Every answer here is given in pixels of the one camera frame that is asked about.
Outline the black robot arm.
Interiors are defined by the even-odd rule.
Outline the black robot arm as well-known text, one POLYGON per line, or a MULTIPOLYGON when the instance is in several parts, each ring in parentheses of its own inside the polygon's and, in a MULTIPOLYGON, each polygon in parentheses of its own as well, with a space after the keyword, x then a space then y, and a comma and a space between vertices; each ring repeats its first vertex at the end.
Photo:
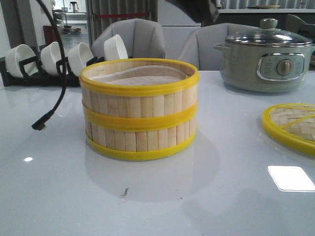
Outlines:
POLYGON ((203 27, 213 25, 219 16, 215 0, 168 0, 203 27))

